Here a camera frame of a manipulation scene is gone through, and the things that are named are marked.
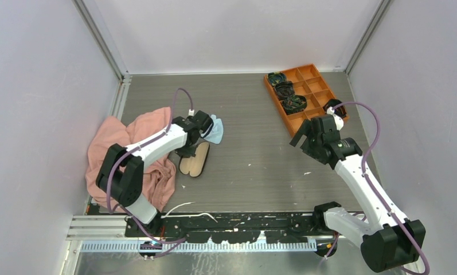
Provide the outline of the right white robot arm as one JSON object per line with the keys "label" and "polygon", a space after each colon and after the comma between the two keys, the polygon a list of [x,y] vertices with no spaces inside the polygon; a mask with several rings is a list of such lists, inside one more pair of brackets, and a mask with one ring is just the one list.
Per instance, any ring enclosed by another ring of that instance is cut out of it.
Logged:
{"label": "right white robot arm", "polygon": [[418,261],[426,229],[410,220],[377,183],[364,160],[364,153],[354,139],[341,138],[343,121],[338,116],[323,115],[303,121],[290,144],[301,138],[301,150],[322,164],[327,164],[343,179],[362,208],[362,221],[337,202],[314,207],[313,229],[320,235],[331,231],[345,236],[359,247],[367,266],[379,273]]}

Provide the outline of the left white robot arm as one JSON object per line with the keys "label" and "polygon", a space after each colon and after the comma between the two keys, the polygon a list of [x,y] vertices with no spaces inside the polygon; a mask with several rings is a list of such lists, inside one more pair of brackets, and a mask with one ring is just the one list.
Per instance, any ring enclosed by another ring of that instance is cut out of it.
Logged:
{"label": "left white robot arm", "polygon": [[142,194],[143,174],[161,157],[175,152],[182,159],[201,156],[198,140],[207,137],[214,127],[210,115],[191,112],[176,117],[164,129],[140,142],[123,147],[113,144],[106,152],[96,177],[96,186],[137,218],[139,230],[155,237],[161,229],[158,210]]}

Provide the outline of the black glasses case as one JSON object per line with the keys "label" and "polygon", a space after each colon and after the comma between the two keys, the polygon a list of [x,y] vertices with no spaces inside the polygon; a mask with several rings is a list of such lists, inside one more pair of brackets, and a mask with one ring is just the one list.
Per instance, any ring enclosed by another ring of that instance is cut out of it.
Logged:
{"label": "black glasses case", "polygon": [[180,173],[192,178],[199,177],[204,170],[209,150],[210,144],[208,142],[202,142],[196,146],[194,156],[180,158],[178,166]]}

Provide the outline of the light blue cleaning cloth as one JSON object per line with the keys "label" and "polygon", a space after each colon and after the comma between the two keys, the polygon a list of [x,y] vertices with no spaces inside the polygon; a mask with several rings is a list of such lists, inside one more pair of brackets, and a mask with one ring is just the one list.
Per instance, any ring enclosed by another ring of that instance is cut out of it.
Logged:
{"label": "light blue cleaning cloth", "polygon": [[210,115],[210,118],[214,122],[214,126],[211,133],[204,140],[213,144],[220,144],[224,134],[223,122],[215,114]]}

